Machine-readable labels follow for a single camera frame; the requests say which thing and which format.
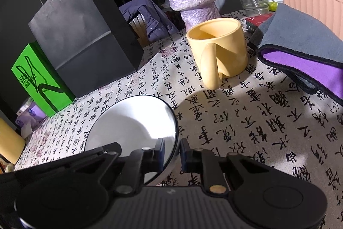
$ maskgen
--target glass cup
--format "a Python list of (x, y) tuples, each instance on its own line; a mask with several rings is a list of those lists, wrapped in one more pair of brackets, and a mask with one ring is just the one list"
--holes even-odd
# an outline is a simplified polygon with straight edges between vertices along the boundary
[(253, 0), (241, 0), (241, 4), (245, 9), (248, 17), (253, 17), (257, 15), (264, 15), (269, 13), (269, 0), (255, 0), (257, 7), (255, 6)]

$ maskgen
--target green box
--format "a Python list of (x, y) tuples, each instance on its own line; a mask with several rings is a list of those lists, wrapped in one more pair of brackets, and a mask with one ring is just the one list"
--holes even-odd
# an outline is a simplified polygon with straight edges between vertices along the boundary
[(25, 47), (13, 65), (12, 72), (49, 117), (64, 109), (75, 99), (37, 41)]

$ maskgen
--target tablecloth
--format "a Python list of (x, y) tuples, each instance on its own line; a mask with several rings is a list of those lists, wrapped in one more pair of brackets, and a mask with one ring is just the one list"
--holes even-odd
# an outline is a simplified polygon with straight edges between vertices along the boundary
[[(239, 19), (246, 31), (245, 13)], [(192, 148), (225, 156), (238, 152), (319, 186), (329, 208), (320, 228), (343, 226), (343, 108), (322, 92), (308, 95), (284, 73), (257, 60), (219, 90), (204, 88), (201, 74), (180, 31), (144, 50), (140, 69), (102, 87), (46, 119), (30, 138), (16, 170), (58, 160), (84, 150), (92, 124), (115, 102), (149, 94), (168, 102), (179, 135)], [(180, 162), (161, 185), (200, 183), (183, 174)]]

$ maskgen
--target red box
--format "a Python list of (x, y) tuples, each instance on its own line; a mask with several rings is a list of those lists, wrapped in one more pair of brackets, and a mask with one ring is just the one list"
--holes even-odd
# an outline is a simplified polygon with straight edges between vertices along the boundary
[(257, 27), (262, 24), (265, 20), (269, 19), (273, 13), (265, 14), (265, 15), (258, 15), (254, 17), (249, 17), (245, 19), (247, 24), (247, 31), (249, 33), (254, 33)]

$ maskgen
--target mug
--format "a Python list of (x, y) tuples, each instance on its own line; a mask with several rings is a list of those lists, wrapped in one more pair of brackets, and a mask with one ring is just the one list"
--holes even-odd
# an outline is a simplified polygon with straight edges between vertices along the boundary
[(203, 22), (190, 29), (186, 36), (208, 89), (218, 89), (224, 76), (236, 76), (248, 64), (243, 29), (236, 19), (219, 18)]

